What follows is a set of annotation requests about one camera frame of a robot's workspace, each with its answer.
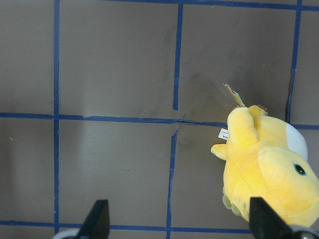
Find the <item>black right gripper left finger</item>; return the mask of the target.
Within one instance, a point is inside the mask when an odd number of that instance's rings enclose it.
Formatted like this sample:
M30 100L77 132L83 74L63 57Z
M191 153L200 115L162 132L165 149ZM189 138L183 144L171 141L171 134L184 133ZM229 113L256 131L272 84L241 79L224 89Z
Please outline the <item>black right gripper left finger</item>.
M109 202L97 200L82 227L77 233L78 239L107 239L110 234Z

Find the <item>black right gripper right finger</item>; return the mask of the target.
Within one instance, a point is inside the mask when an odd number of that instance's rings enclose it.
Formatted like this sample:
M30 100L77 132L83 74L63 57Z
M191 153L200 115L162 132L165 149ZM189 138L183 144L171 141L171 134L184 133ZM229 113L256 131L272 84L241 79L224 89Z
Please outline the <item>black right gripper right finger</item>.
M293 230L261 197L250 198L249 228L255 239L290 239Z

